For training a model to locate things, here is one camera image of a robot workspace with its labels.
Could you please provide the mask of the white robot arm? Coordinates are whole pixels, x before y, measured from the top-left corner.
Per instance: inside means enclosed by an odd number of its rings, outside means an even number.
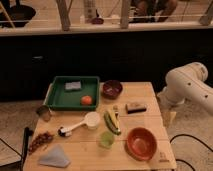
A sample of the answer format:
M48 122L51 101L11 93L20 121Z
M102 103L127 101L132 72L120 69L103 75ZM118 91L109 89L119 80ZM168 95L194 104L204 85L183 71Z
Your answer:
M165 127L169 127L176 116L173 108L186 99L213 115L213 88L205 84L207 78L208 70L200 62L174 68L166 74L166 86L157 94Z

